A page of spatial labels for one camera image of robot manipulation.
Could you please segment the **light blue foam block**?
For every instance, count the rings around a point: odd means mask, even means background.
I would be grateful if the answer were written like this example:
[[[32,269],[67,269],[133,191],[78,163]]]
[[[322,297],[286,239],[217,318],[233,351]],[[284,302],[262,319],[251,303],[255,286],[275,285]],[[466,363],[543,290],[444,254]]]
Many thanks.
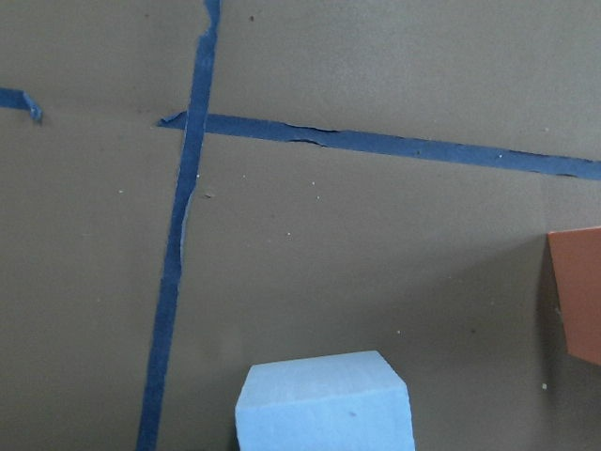
[[[361,351],[253,365],[235,407],[242,450],[412,450],[408,388]]]

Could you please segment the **orange foam block right side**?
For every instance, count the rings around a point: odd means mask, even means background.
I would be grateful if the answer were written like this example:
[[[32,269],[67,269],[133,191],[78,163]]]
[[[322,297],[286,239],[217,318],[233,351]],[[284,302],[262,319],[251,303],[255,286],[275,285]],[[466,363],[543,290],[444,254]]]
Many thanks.
[[[600,364],[600,228],[547,234],[567,352]]]

